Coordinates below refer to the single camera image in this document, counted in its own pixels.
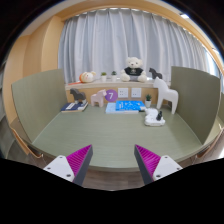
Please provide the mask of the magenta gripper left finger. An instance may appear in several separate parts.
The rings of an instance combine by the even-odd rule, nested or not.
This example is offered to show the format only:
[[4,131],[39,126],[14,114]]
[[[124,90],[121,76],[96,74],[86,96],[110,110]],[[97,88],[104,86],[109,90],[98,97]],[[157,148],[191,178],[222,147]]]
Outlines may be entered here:
[[92,155],[93,148],[91,145],[88,145],[68,156],[57,156],[44,170],[81,186]]

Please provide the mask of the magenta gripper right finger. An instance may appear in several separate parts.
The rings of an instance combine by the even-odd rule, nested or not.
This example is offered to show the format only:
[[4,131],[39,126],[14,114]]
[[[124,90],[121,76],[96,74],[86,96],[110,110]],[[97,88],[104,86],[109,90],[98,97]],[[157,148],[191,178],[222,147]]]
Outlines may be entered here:
[[159,156],[139,145],[135,145],[134,155],[145,185],[182,169],[168,155]]

